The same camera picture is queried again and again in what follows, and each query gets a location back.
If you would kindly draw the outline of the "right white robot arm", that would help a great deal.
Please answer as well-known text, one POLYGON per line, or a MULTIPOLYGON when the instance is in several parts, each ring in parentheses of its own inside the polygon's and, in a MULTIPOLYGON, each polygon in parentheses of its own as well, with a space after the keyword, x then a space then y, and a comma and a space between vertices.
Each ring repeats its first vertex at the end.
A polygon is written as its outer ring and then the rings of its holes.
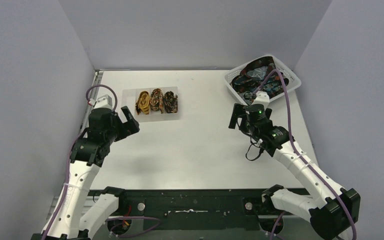
POLYGON ((309 193, 308 197, 274 185, 261 194, 264 206, 291 213, 309 222, 324 240, 333 240, 348 229, 357 238, 361 196, 332 180, 316 165, 284 127, 273 124, 272 110, 262 104, 233 106, 229 128, 250 138, 259 153, 281 163, 309 193))

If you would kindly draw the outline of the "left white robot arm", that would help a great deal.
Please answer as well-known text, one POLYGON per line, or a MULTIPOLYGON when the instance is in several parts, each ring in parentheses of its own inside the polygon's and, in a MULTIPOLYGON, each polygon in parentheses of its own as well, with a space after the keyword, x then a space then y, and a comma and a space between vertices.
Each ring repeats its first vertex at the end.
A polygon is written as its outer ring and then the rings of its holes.
POLYGON ((123 106, 121 112, 126 122, 108 107, 91 110, 88 127, 78 135, 69 152, 65 181, 55 209, 42 232, 32 235, 33 240, 91 240, 111 214, 126 212, 125 190, 107 186, 97 202, 82 213, 111 144, 140 131, 129 108, 123 106))

